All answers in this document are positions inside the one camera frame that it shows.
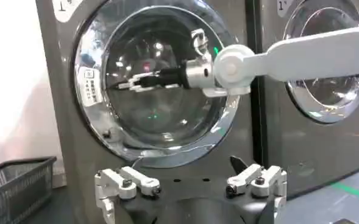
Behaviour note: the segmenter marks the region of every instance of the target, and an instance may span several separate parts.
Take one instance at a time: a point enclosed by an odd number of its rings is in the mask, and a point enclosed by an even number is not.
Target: plastic basket
[[[0,224],[17,224],[52,194],[56,157],[7,161],[0,164]]]

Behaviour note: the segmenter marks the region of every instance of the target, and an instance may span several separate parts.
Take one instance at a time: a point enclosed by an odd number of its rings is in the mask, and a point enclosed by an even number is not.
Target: front-load washing machine
[[[111,88],[194,59],[193,30],[204,30],[212,57],[244,43],[244,1],[52,0],[37,7],[79,223],[103,223],[94,197],[100,169],[133,164],[150,177],[202,181],[235,175],[230,156],[252,163],[248,96]],[[116,219],[128,223],[122,213]]]
[[[248,0],[246,8],[248,43],[258,53],[279,40],[359,26],[359,0]],[[288,196],[359,170],[359,74],[257,78],[251,100],[255,160],[287,170]]]

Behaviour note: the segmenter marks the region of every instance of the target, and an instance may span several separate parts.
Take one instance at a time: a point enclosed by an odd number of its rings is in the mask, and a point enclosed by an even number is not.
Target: clamp
[[[271,166],[264,169],[258,164],[253,164],[239,173],[237,176],[227,179],[226,193],[229,197],[235,197],[245,193],[248,185],[252,186],[252,195],[260,198],[275,196],[274,216],[286,204],[288,189],[287,172],[279,166]]]
[[[158,197],[161,189],[158,179],[149,178],[131,167],[100,170],[95,176],[96,205],[102,210],[107,224],[115,224],[115,205],[112,197],[131,200],[137,195],[137,188],[147,197]]]

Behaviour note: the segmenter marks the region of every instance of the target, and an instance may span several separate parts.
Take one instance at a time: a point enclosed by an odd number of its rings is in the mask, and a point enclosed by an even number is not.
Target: floor
[[[341,219],[359,224],[359,172],[336,184],[289,201],[276,224],[333,224]],[[34,223],[74,223],[65,187],[56,189],[51,202],[24,222]]]
[[[329,224],[341,219],[359,224],[359,172],[289,201],[277,223]]]

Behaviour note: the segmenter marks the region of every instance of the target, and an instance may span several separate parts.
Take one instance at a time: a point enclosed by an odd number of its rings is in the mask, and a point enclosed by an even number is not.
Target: number label
[[[277,0],[277,11],[280,17],[285,17],[294,0]]]
[[[52,0],[55,17],[58,21],[67,22],[83,0]]]

